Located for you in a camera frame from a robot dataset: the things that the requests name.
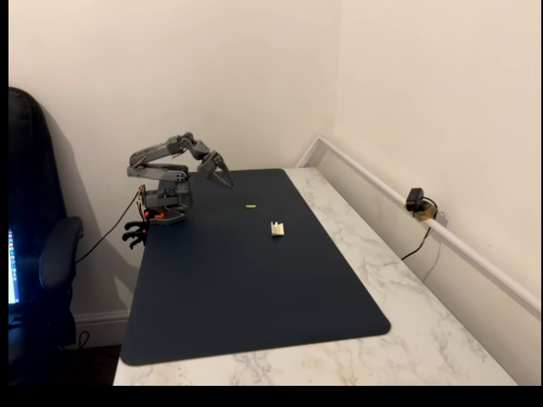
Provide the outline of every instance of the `computer monitor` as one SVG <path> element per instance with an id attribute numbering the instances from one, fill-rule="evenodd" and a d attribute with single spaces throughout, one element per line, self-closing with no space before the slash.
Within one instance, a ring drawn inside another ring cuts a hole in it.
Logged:
<path id="1" fill-rule="evenodd" d="M 19 302 L 19 283 L 17 282 L 17 264 L 15 263 L 14 234 L 11 229 L 8 230 L 8 303 L 16 304 Z"/>

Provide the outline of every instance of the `dark blue desk mat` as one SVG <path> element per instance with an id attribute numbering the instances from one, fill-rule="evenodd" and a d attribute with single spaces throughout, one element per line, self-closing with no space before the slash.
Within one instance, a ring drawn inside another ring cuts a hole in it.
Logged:
<path id="1" fill-rule="evenodd" d="M 286 173 L 233 176 L 232 191 L 194 176 L 187 219 L 150 229 L 122 360 L 147 365 L 388 332 Z M 272 221 L 284 223 L 284 237 L 272 237 Z"/>

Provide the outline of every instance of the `white marble desktop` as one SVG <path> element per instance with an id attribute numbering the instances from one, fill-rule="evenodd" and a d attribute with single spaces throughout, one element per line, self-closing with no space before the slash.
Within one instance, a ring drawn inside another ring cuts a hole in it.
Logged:
<path id="1" fill-rule="evenodd" d="M 516 384 L 318 170 L 286 172 L 389 319 L 390 332 L 157 365 L 119 360 L 115 385 Z"/>

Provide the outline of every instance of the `office chair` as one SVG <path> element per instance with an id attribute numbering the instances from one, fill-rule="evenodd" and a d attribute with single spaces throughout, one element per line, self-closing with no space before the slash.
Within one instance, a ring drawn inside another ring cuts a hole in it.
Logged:
<path id="1" fill-rule="evenodd" d="M 76 341 L 70 313 L 79 217 L 67 217 L 43 112 L 28 93 L 8 99 L 8 227 L 20 301 L 8 306 L 8 384 L 47 380 L 58 346 Z"/>

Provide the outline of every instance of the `black cable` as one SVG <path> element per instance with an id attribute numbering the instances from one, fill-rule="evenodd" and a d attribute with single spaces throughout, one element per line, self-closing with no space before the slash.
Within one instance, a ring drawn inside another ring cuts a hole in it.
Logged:
<path id="1" fill-rule="evenodd" d="M 76 261 L 76 264 L 79 263 L 80 261 L 82 261 L 83 259 L 85 259 L 90 253 L 92 253 L 92 251 L 117 227 L 117 225 L 119 225 L 122 218 L 126 215 L 126 212 L 128 212 L 128 209 L 130 209 L 130 207 L 132 206 L 132 204 L 136 200 L 138 194 L 139 194 L 139 190 L 136 192 L 136 195 L 134 195 L 134 198 L 132 198 L 132 201 L 130 201 L 130 204 L 126 207 L 125 211 L 122 213 L 119 220 L 113 225 L 113 227 L 111 229 L 109 229 L 109 231 L 105 235 L 103 235 L 100 238 L 100 240 L 98 240 L 96 242 L 96 244 L 94 246 L 92 246 L 92 248 L 87 252 L 87 254 L 85 254 L 83 257 L 81 257 L 79 260 Z"/>
<path id="2" fill-rule="evenodd" d="M 85 342 L 84 342 L 84 343 L 81 343 L 81 337 L 83 336 L 84 333 L 86 333 L 87 339 L 85 339 Z M 90 337 L 91 337 L 91 334 L 88 333 L 88 331 L 81 331 L 81 333 L 79 334 L 79 341 L 78 341 L 78 343 L 79 343 L 79 349 L 85 348 L 85 345 L 87 344 L 87 342 L 88 342 L 88 340 L 90 339 Z"/>
<path id="3" fill-rule="evenodd" d="M 430 198 L 426 198 L 424 197 L 423 199 L 426 199 L 427 201 L 431 202 L 432 204 L 434 204 L 435 206 L 435 214 L 434 214 L 434 219 L 437 217 L 438 215 L 438 204 L 436 202 L 434 202 L 432 199 Z M 401 259 L 402 260 L 405 260 L 407 259 L 409 256 L 411 256 L 412 254 L 415 254 L 416 252 L 418 252 L 421 248 L 423 248 L 423 244 L 424 242 L 426 241 L 426 238 L 428 237 L 428 235 L 430 234 L 430 232 L 432 231 L 432 228 L 429 227 L 428 230 L 426 231 L 426 234 L 424 235 L 424 238 L 423 238 L 423 241 L 421 242 L 420 246 L 418 248 L 416 248 L 415 250 L 413 250 L 412 252 L 410 252 L 409 254 L 406 254 L 404 257 L 402 257 Z"/>

